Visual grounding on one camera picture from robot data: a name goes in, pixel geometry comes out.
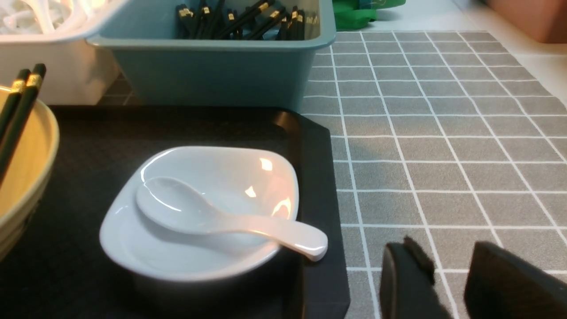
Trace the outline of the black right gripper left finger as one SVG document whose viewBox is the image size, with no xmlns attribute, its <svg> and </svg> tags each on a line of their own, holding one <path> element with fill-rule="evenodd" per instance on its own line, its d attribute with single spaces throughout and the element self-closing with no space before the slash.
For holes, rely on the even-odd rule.
<svg viewBox="0 0 567 319">
<path fill-rule="evenodd" d="M 451 319 L 434 289 L 434 262 L 410 236 L 385 245 L 380 284 L 383 319 Z"/>
</svg>

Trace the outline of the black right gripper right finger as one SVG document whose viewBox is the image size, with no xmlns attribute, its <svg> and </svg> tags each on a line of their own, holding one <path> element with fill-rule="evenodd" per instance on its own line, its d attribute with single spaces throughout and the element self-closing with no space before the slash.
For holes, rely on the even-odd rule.
<svg viewBox="0 0 567 319">
<path fill-rule="evenodd" d="M 464 290 L 471 319 L 565 319 L 566 282 L 488 241 L 477 241 Z"/>
</svg>

